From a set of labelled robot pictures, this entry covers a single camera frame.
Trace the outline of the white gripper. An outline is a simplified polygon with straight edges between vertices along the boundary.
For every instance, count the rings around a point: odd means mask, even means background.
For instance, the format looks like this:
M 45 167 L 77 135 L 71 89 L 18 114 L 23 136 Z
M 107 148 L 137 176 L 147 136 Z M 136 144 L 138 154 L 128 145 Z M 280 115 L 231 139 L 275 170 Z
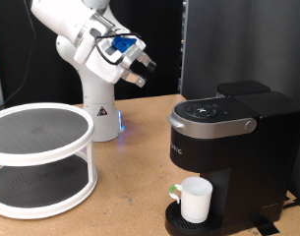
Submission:
M 142 88 L 146 79 L 130 69 L 135 61 L 142 63 L 153 72 L 156 63 L 144 52 L 146 45 L 131 32 L 118 31 L 111 35 L 101 35 L 91 30 L 85 36 L 85 47 L 90 47 L 86 67 L 108 83 L 116 84 L 121 78 Z

